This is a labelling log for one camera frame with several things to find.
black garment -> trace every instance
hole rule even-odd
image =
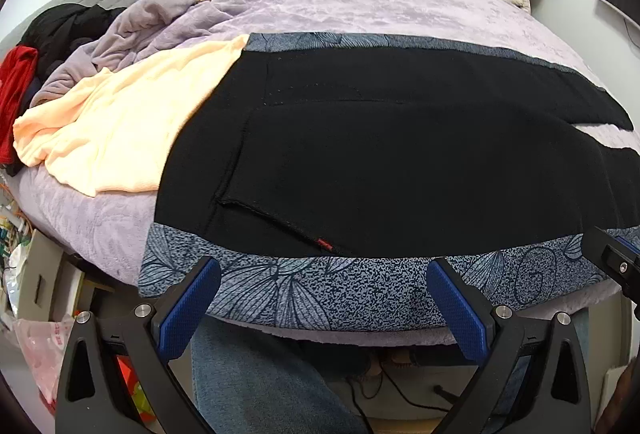
[[[35,94],[40,91],[41,87],[42,83],[40,82],[40,79],[34,76],[26,91],[22,94],[22,98],[20,99],[20,109],[18,110],[18,117],[24,115],[25,111],[29,109],[31,99],[33,99]],[[24,164],[21,162],[20,158],[18,158],[18,153],[15,152],[14,148],[12,148],[12,154],[14,155],[13,163],[3,166],[3,169],[9,176],[15,176],[22,170],[22,167],[24,167]]]
[[[49,8],[31,21],[20,44],[38,50],[36,76],[40,81],[44,83],[53,69],[62,64],[78,44],[102,37],[123,10],[67,3]]]
[[[517,60],[244,52],[178,135],[155,221],[278,257],[478,254],[639,224],[640,157],[568,122],[630,128],[584,77]]]

floor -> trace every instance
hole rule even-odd
[[[136,289],[122,285],[117,288],[115,295],[107,297],[100,303],[99,313],[101,316],[123,315],[138,303],[140,303],[140,298]],[[605,372],[611,367],[620,365],[621,305],[622,297],[618,294],[590,308],[590,345],[587,370],[593,415],[595,415],[600,403],[600,392]],[[193,398],[190,351],[187,349],[183,356],[170,363],[170,367],[187,395]],[[460,394],[474,372],[473,367],[423,367],[418,369],[387,367],[387,370],[407,398],[416,403],[444,408],[448,408],[449,404],[433,393],[433,385],[441,384],[449,392]],[[354,387],[356,400],[367,416],[387,419],[424,419],[442,415],[440,412],[409,405],[399,396],[389,381],[383,382],[375,398],[367,399],[363,396],[363,391],[366,396],[374,394],[379,384],[380,379],[372,377],[365,380],[362,387],[359,385]],[[329,382],[328,385],[356,413],[351,401],[350,386],[346,382]],[[162,428],[157,422],[150,427],[155,432],[162,432]]]

blue patterned fabric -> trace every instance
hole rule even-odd
[[[610,229],[640,247],[640,226]],[[603,281],[582,257],[581,234],[481,255],[447,257],[463,280],[494,304],[519,310]],[[278,328],[402,331],[444,325],[427,292],[431,258],[286,259],[240,254],[194,234],[154,223],[138,285],[144,297],[178,283],[201,255],[222,267],[207,313]]]
[[[515,59],[528,64],[536,64],[558,71],[575,73],[575,69],[553,62],[530,57],[524,53],[483,46],[462,40],[438,39],[437,37],[398,36],[393,34],[333,34],[331,32],[286,32],[282,34],[250,34],[244,47],[247,52],[290,52],[293,50],[316,50],[319,48],[421,48],[425,50],[457,50]],[[604,88],[593,85],[604,91]]]

person's leg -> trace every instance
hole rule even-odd
[[[292,340],[205,317],[191,340],[193,390],[218,434],[366,434]]]

blue denim jeans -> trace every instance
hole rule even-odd
[[[367,434],[293,340],[207,316],[191,366],[196,405],[217,434]]]

